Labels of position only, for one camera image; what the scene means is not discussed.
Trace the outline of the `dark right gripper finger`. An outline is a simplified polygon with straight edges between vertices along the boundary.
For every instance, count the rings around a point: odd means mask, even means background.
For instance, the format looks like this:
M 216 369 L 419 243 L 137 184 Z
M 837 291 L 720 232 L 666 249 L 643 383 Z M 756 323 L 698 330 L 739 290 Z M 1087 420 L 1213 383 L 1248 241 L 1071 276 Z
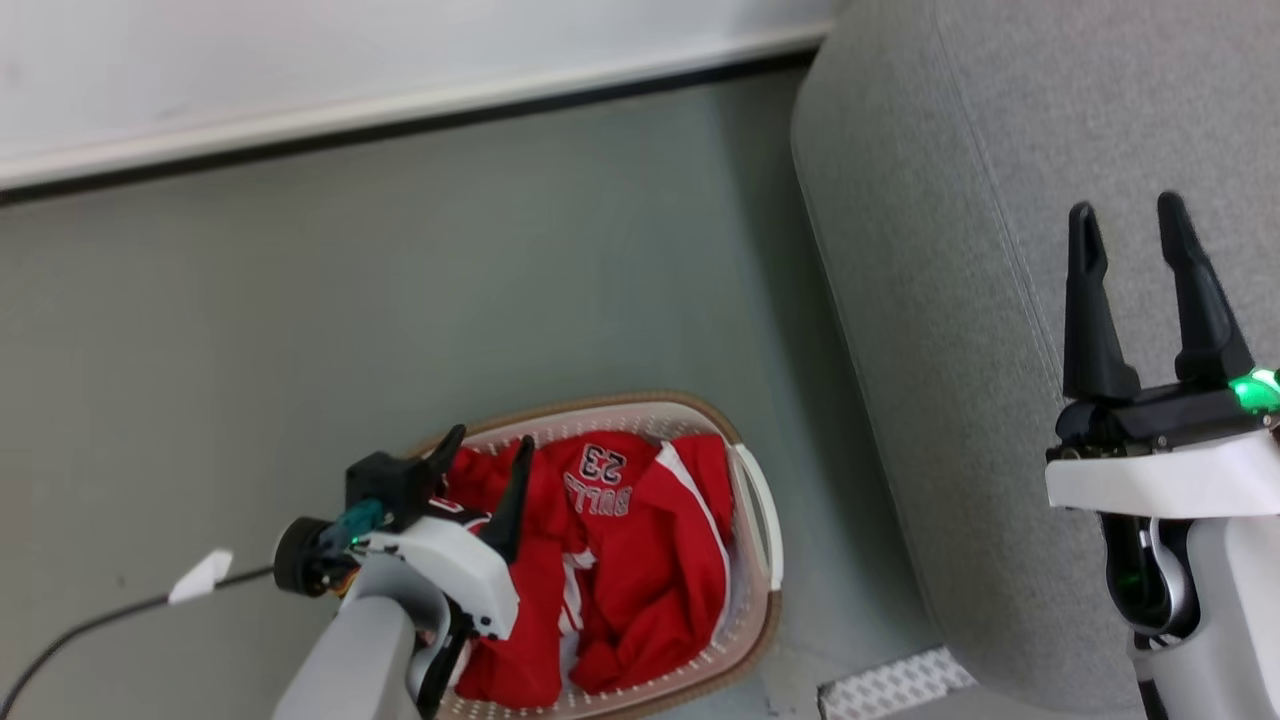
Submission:
M 1157 214 L 1181 333 L 1176 378 L 1189 384 L 1225 386 L 1249 374 L 1254 369 L 1253 355 L 1181 195 L 1171 190 L 1160 193 Z
M 1108 256 L 1092 204 L 1069 213 L 1062 393 L 1073 401 L 1126 402 L 1140 379 L 1125 361 L 1105 278 Z

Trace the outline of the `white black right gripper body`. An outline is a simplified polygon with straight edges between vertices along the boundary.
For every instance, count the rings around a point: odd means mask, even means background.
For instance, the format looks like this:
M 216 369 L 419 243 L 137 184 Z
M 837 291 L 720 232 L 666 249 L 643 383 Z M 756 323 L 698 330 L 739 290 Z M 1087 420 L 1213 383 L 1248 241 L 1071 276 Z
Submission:
M 1074 401 L 1046 452 L 1050 503 L 1160 519 L 1277 514 L 1277 373 L 1225 386 L 1143 391 L 1129 404 Z

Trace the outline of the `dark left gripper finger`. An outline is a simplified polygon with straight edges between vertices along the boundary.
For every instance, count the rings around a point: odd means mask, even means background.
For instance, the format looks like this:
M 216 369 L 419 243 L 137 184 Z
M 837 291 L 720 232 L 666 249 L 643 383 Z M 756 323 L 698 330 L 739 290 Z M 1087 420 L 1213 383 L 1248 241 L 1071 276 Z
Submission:
M 489 521 L 479 530 L 477 538 L 494 550 L 506 564 L 518 560 L 522 538 L 524 511 L 529 497 L 535 439 L 524 436 L 511 466 L 509 482 Z
M 448 473 L 467 434 L 465 424 L 453 425 L 430 454 L 420 459 L 420 480 L 425 493 L 445 493 Z

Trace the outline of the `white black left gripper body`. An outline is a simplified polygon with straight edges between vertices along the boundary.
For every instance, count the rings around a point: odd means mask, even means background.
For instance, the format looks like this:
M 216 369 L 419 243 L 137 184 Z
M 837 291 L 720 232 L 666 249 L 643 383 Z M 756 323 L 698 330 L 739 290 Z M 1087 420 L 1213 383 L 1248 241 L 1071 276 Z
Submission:
M 518 619 L 520 597 L 511 566 L 453 518 L 428 515 L 420 480 L 420 457 L 376 452 L 346 473 L 346 500 L 353 507 L 376 500 L 392 519 L 378 529 L 349 536 L 362 550 L 362 568 L 346 594 L 346 606 L 367 597 L 394 600 L 415 618 L 428 616 L 447 600 L 489 639 L 506 641 Z

